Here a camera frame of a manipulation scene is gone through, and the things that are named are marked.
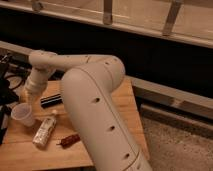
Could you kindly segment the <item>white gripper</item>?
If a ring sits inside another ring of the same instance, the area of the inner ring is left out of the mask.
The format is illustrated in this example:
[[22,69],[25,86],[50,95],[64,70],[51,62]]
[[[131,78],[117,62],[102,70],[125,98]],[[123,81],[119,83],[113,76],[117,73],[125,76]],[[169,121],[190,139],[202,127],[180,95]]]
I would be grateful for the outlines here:
[[33,88],[29,88],[27,86],[24,87],[24,97],[27,99],[26,103],[29,105],[33,105],[34,101],[37,100],[41,96],[41,93]]

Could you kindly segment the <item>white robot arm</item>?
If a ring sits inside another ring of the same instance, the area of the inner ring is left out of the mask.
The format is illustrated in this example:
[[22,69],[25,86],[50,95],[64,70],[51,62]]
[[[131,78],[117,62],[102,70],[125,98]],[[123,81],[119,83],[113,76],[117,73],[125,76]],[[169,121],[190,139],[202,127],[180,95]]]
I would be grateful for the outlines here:
[[97,171],[152,171],[111,98],[125,76],[119,58],[33,50],[29,63],[32,70],[25,89],[31,102],[43,93],[55,71],[64,72],[60,82],[64,108]]

